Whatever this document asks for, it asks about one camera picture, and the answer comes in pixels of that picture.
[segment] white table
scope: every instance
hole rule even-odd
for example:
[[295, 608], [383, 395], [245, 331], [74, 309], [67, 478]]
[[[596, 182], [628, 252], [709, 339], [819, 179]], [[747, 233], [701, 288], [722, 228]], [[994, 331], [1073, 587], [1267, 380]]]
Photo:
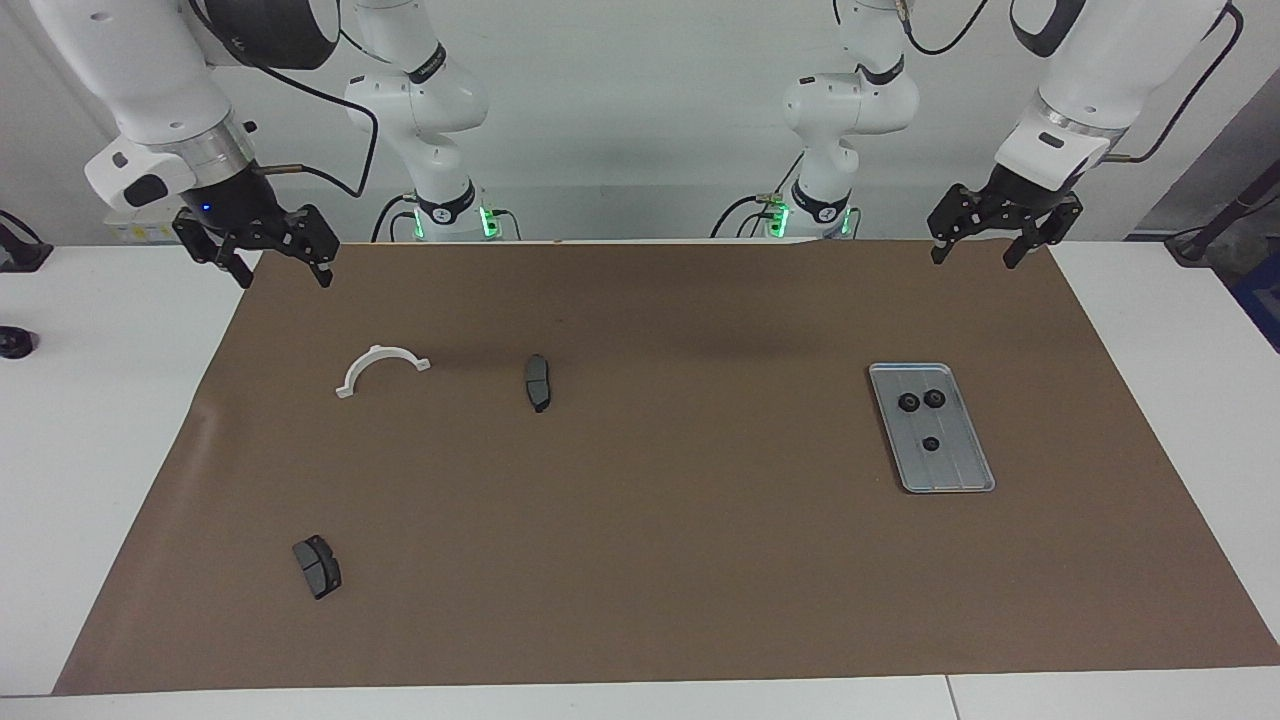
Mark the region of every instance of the white table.
[[[1280, 356], [1157, 245], [1053, 254], [1280, 635]], [[239, 295], [178, 247], [64, 247], [0, 275], [0, 324], [42, 340], [0, 361], [0, 694], [52, 688]], [[1275, 719], [1280, 669], [0, 700], [4, 719], [175, 716]]]

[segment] white plastic bracket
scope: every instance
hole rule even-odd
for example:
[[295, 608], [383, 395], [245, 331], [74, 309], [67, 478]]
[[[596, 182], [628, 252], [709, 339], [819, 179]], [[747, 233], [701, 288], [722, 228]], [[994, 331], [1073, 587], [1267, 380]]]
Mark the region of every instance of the white plastic bracket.
[[375, 345], [369, 348], [369, 352], [357, 357], [356, 361], [351, 364], [351, 368], [347, 369], [347, 382], [335, 391], [338, 397], [351, 397], [356, 395], [356, 378], [358, 378], [360, 374], [374, 363], [392, 357], [399, 357], [401, 360], [412, 363], [413, 366], [417, 368], [419, 373], [431, 366], [430, 360], [426, 357], [419, 357], [403, 347], [383, 347], [380, 345]]
[[146, 176], [157, 178], [164, 188], [164, 195], [154, 197], [151, 202], [196, 187], [196, 173], [180, 156], [143, 147], [123, 135], [84, 165], [84, 177], [93, 192], [113, 210], [133, 211], [151, 204], [134, 205], [127, 195], [133, 183]]

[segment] black cable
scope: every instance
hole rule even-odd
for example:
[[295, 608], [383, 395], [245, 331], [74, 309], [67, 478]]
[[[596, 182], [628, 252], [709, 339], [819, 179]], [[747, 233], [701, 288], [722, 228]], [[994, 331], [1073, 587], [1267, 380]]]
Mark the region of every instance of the black cable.
[[413, 213], [398, 213], [394, 218], [392, 218], [392, 225], [390, 225], [392, 242], [396, 242], [396, 220], [401, 220], [404, 218], [410, 218], [415, 223], [417, 222], [417, 215], [415, 215]]
[[863, 209], [854, 208], [850, 213], [858, 213], [858, 222], [854, 223], [854, 232], [849, 236], [849, 240], [858, 240], [858, 228], [863, 227]]
[[719, 234], [721, 227], [724, 224], [724, 220], [727, 220], [728, 217], [733, 214], [733, 210], [737, 210], [742, 205], [748, 205], [751, 202], [759, 202], [755, 195], [748, 195], [746, 197], [740, 197], [735, 200], [733, 204], [730, 205], [723, 214], [721, 214], [721, 219], [716, 220], [716, 227], [712, 228], [712, 234], [709, 237], [716, 237]]
[[1243, 220], [1244, 218], [1248, 218], [1249, 215], [1256, 215], [1256, 214], [1258, 214], [1258, 213], [1261, 213], [1261, 211], [1266, 210], [1266, 209], [1267, 209], [1267, 208], [1268, 208], [1268, 206], [1270, 206], [1270, 205], [1271, 205], [1272, 202], [1275, 202], [1276, 200], [1280, 200], [1280, 195], [1276, 195], [1275, 197], [1272, 197], [1271, 200], [1267, 200], [1267, 201], [1266, 201], [1266, 202], [1263, 202], [1262, 205], [1254, 205], [1253, 208], [1251, 208], [1251, 209], [1249, 209], [1249, 211], [1247, 211], [1247, 213], [1242, 214], [1242, 215], [1240, 215], [1239, 218], [1236, 218], [1236, 219], [1242, 219], [1242, 220]]
[[365, 55], [369, 55], [370, 58], [378, 60], [379, 63], [384, 63], [384, 64], [388, 64], [388, 65], [392, 64], [390, 60], [388, 60], [385, 58], [379, 58], [378, 55], [374, 55], [369, 50], [365, 50], [364, 45], [356, 42], [356, 38], [353, 38], [349, 35], [347, 35], [347, 31], [342, 29], [340, 27], [338, 28], [338, 37], [346, 40], [348, 44], [351, 44], [352, 47], [355, 47], [356, 50], [360, 50], [361, 53], [364, 53]]
[[301, 83], [301, 82], [298, 82], [298, 81], [296, 81], [296, 79], [293, 79], [293, 78], [291, 78], [288, 76], [280, 74], [280, 73], [273, 70], [271, 68], [268, 68], [266, 65], [262, 65], [262, 64], [255, 61], [251, 58], [244, 56], [243, 54], [241, 54], [241, 53], [238, 53], [236, 50], [236, 46], [233, 44], [230, 44], [229, 41], [227, 41], [225, 38], [223, 38], [221, 35], [218, 33], [218, 31], [214, 28], [214, 23], [210, 22], [209, 18], [205, 15], [205, 12], [200, 9], [200, 6], [196, 4], [196, 0], [188, 0], [188, 4], [191, 5], [191, 12], [196, 15], [196, 19], [200, 20], [200, 24], [205, 26], [205, 29], [207, 29], [214, 37], [216, 37], [219, 40], [219, 42], [221, 42], [223, 45], [225, 45], [227, 50], [238, 61], [244, 63], [244, 64], [247, 64], [250, 67], [257, 68], [259, 70], [261, 70], [262, 73], [268, 74], [269, 77], [273, 77], [273, 78], [278, 79], [279, 82], [283, 82], [284, 85], [288, 85], [289, 87], [292, 87], [294, 90], [300, 90], [302, 92], [306, 92], [307, 95], [310, 95], [312, 97], [319, 97], [320, 100], [325, 100], [328, 102], [333, 102], [334, 105], [340, 105], [343, 108], [347, 108], [347, 109], [351, 109], [351, 110], [356, 110], [358, 113], [364, 113], [366, 117], [369, 117], [369, 120], [372, 123], [372, 131], [369, 135], [369, 152], [365, 155], [365, 169], [360, 174], [360, 186], [356, 187], [356, 190], [352, 190], [344, 182], [342, 182], [338, 178], [330, 176], [329, 173], [325, 173], [325, 172], [321, 172], [321, 170], [316, 170], [315, 168], [308, 168], [306, 165], [300, 165], [298, 167], [300, 169], [297, 169], [297, 170], [285, 170], [285, 172], [310, 173], [310, 174], [314, 174], [316, 177], [320, 177], [320, 178], [324, 178], [324, 179], [329, 181], [330, 183], [333, 183], [339, 190], [342, 190], [343, 192], [346, 192], [347, 195], [349, 195], [352, 197], [360, 197], [360, 196], [362, 196], [365, 193], [365, 186], [369, 184], [369, 172], [374, 167], [374, 151], [378, 149], [378, 115], [375, 115], [372, 110], [370, 110], [369, 108], [365, 108], [364, 105], [357, 105], [356, 102], [351, 102], [349, 100], [344, 100], [342, 97], [335, 97], [333, 95], [329, 95], [328, 92], [316, 90], [316, 88], [310, 87], [307, 85], [303, 85], [303, 83]]
[[902, 20], [902, 29], [906, 32], [906, 40], [910, 41], [911, 47], [915, 47], [922, 55], [941, 55], [943, 53], [947, 53], [952, 47], [959, 45], [960, 41], [964, 40], [964, 36], [969, 35], [969, 28], [973, 27], [973, 23], [978, 22], [978, 17], [982, 15], [982, 12], [987, 8], [988, 1], [989, 0], [982, 0], [980, 3], [978, 3], [978, 8], [973, 12], [973, 15], [969, 15], [969, 22], [966, 22], [964, 27], [960, 28], [960, 35], [956, 35], [955, 38], [951, 40], [951, 42], [947, 42], [946, 45], [938, 47], [937, 50], [929, 50], [928, 47], [922, 47], [920, 44], [915, 41], [915, 33], [911, 31], [910, 15], [905, 20]]
[[[756, 213], [754, 215], [748, 215], [746, 219], [742, 220], [742, 224], [737, 227], [737, 234], [735, 234], [733, 237], [742, 237], [742, 231], [746, 229], [746, 223], [755, 220], [755, 227], [760, 227], [760, 220], [768, 220], [771, 217], [772, 217], [771, 213]], [[755, 237], [755, 231], [753, 229], [751, 234], [749, 234], [748, 237]]]
[[31, 240], [35, 240], [37, 245], [44, 245], [45, 241], [40, 240], [40, 236], [36, 234], [36, 231], [31, 229], [31, 225], [28, 225], [27, 223], [22, 222], [20, 219], [18, 219], [18, 217], [14, 215], [13, 213], [9, 213], [6, 210], [0, 210], [0, 218], [4, 218], [6, 220], [9, 220], [18, 229], [20, 229], [22, 232], [29, 234]]
[[[1262, 202], [1262, 204], [1260, 204], [1260, 205], [1254, 205], [1253, 208], [1251, 208], [1251, 209], [1249, 209], [1248, 211], [1245, 211], [1245, 213], [1240, 213], [1240, 217], [1239, 217], [1239, 218], [1236, 218], [1236, 219], [1235, 219], [1235, 220], [1233, 222], [1233, 224], [1234, 224], [1234, 223], [1238, 223], [1238, 222], [1240, 222], [1240, 220], [1243, 220], [1244, 218], [1248, 218], [1249, 215], [1256, 215], [1256, 214], [1258, 214], [1258, 213], [1261, 213], [1261, 211], [1266, 210], [1266, 209], [1267, 209], [1268, 206], [1271, 206], [1271, 204], [1272, 204], [1272, 202], [1275, 202], [1276, 200], [1280, 200], [1280, 193], [1275, 195], [1275, 196], [1274, 196], [1274, 197], [1272, 197], [1271, 200], [1267, 200], [1266, 202]], [[1175, 233], [1172, 233], [1172, 234], [1166, 234], [1166, 236], [1165, 236], [1165, 237], [1164, 237], [1162, 240], [1165, 240], [1165, 241], [1170, 241], [1170, 240], [1174, 240], [1175, 237], [1183, 237], [1184, 234], [1190, 234], [1190, 233], [1193, 233], [1193, 232], [1199, 232], [1199, 231], [1202, 231], [1202, 229], [1204, 229], [1204, 228], [1207, 228], [1207, 227], [1208, 227], [1208, 225], [1197, 225], [1197, 227], [1194, 227], [1194, 228], [1187, 228], [1187, 229], [1184, 229], [1184, 231], [1178, 231], [1178, 232], [1175, 232]]]
[[1208, 82], [1208, 78], [1213, 77], [1213, 73], [1217, 70], [1219, 65], [1222, 64], [1222, 60], [1226, 60], [1226, 56], [1231, 54], [1233, 49], [1235, 49], [1235, 44], [1239, 42], [1240, 35], [1244, 33], [1244, 14], [1240, 13], [1239, 8], [1228, 3], [1226, 6], [1222, 8], [1222, 13], [1231, 15], [1231, 19], [1235, 20], [1235, 29], [1231, 31], [1231, 38], [1226, 41], [1226, 45], [1222, 47], [1222, 51], [1217, 54], [1217, 58], [1215, 58], [1213, 63], [1210, 64], [1208, 69], [1204, 70], [1204, 74], [1202, 74], [1199, 79], [1196, 81], [1196, 85], [1192, 86], [1192, 90], [1190, 92], [1187, 94], [1187, 97], [1183, 97], [1183, 102], [1178, 106], [1178, 110], [1174, 113], [1174, 117], [1169, 119], [1169, 124], [1165, 126], [1164, 132], [1160, 133], [1160, 137], [1156, 138], [1156, 142], [1151, 146], [1149, 150], [1147, 150], [1142, 155], [1138, 155], [1137, 158], [1123, 154], [1107, 155], [1106, 158], [1102, 159], [1103, 163], [1126, 163], [1126, 164], [1146, 163], [1147, 160], [1151, 159], [1152, 155], [1156, 154], [1157, 150], [1160, 150], [1160, 146], [1165, 143], [1165, 140], [1169, 137], [1169, 133], [1174, 132], [1174, 126], [1178, 124], [1178, 120], [1181, 119], [1183, 113], [1187, 111], [1187, 108], [1192, 104], [1192, 100], [1196, 99], [1196, 94], [1198, 94], [1201, 88], [1204, 87], [1204, 83]]
[[412, 195], [397, 195], [396, 197], [388, 200], [387, 205], [383, 205], [383, 211], [378, 214], [378, 222], [374, 223], [374, 232], [370, 234], [369, 242], [378, 242], [378, 233], [383, 229], [383, 222], [387, 220], [387, 215], [392, 211], [392, 208], [394, 208], [397, 202], [412, 201]]
[[497, 215], [507, 215], [508, 218], [511, 218], [511, 223], [513, 225], [516, 225], [516, 240], [524, 242], [525, 236], [520, 233], [520, 218], [517, 218], [515, 213], [512, 213], [511, 210], [499, 209], [499, 210], [494, 210], [493, 214], [495, 217]]
[[[777, 193], [782, 192], [782, 188], [786, 187], [787, 181], [791, 179], [791, 173], [795, 173], [796, 168], [800, 167], [800, 160], [804, 160], [804, 150], [801, 150], [800, 154], [796, 155], [796, 161], [791, 163], [791, 168], [787, 169], [787, 174], [782, 176], [782, 181], [778, 183], [778, 187], [773, 188], [773, 195], [777, 195]], [[751, 225], [751, 236], [750, 237], [755, 237], [755, 233], [759, 229], [760, 229], [760, 220], [756, 219], [755, 224]]]

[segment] white wall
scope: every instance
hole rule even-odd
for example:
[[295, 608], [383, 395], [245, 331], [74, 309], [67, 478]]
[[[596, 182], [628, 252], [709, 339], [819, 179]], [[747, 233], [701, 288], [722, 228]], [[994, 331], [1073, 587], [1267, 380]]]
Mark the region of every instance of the white wall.
[[[1087, 213], [1073, 237], [1125, 236], [1280, 67], [1270, 33], [1280, 4], [1238, 4], [1248, 17], [1240, 49], [1156, 159], [1100, 169], [1080, 183]], [[458, 142], [477, 183], [495, 205], [520, 214], [526, 237], [707, 234], [731, 200], [772, 190], [799, 151], [782, 122], [786, 86], [804, 74], [851, 69], [826, 0], [433, 0], [430, 8], [451, 58], [476, 72], [493, 96], [485, 126]], [[918, 36], [937, 45], [972, 8], [922, 3]], [[19, 27], [37, 27], [26, 0], [4, 0], [0, 12], [0, 204], [51, 240], [101, 242], [104, 209], [79, 176], [104, 142], [93, 132], [100, 110], [76, 109], [79, 95], [32, 69], [44, 63], [41, 47], [49, 50], [38, 29], [31, 44], [14, 41]], [[1043, 68], [1014, 40], [1006, 12], [1005, 3], [993, 3], [948, 55], [908, 58], [923, 94], [916, 122], [893, 136], [856, 140], [863, 172], [854, 201], [867, 210], [864, 237], [922, 237], [925, 215], [952, 182], [984, 182]], [[1153, 99], [1125, 147], [1149, 142], [1225, 32]], [[306, 79], [340, 92], [349, 76], [375, 69], [343, 47]], [[56, 79], [65, 69], [41, 72]], [[264, 161], [306, 161], [356, 178], [365, 136], [343, 110], [253, 70], [215, 77], [241, 119], [261, 126], [253, 137]], [[312, 178], [275, 183], [285, 204], [314, 201], [343, 237], [362, 240], [385, 197], [408, 188], [408, 177], [383, 149], [371, 197], [349, 200]]]

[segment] metal tray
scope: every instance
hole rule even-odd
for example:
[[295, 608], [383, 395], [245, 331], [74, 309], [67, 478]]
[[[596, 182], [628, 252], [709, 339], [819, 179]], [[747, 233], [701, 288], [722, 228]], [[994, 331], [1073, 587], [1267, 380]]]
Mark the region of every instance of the metal tray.
[[914, 493], [996, 489], [951, 368], [877, 363], [869, 374], [904, 488]]

